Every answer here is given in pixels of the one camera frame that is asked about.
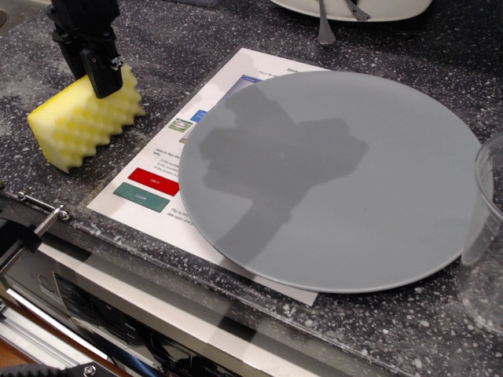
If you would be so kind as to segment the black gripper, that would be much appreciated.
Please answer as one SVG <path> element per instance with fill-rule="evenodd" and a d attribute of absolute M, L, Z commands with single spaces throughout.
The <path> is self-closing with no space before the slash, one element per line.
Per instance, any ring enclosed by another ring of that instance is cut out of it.
<path fill-rule="evenodd" d="M 123 86 L 113 21 L 120 15 L 117 1 L 52 1 L 47 16 L 53 21 L 53 40 L 76 79 L 87 75 L 99 99 Z"/>

